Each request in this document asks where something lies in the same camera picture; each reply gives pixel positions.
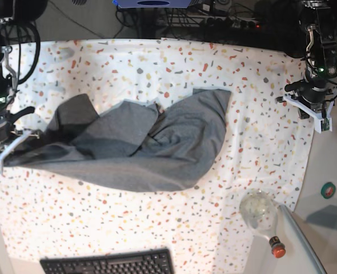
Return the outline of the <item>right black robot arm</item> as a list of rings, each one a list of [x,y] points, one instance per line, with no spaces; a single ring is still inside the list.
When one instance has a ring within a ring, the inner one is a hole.
[[[0,1],[0,154],[16,143],[16,139],[23,134],[15,128],[15,123],[21,117],[32,114],[34,107],[26,107],[12,114],[9,110],[14,103],[20,84],[25,83],[36,69],[40,51],[41,38],[33,22],[46,9],[47,1]],[[21,75],[21,59],[17,59],[18,67],[13,69],[9,63],[9,56],[13,50],[10,44],[10,32],[16,31],[16,41],[34,41],[34,58],[26,75]]]

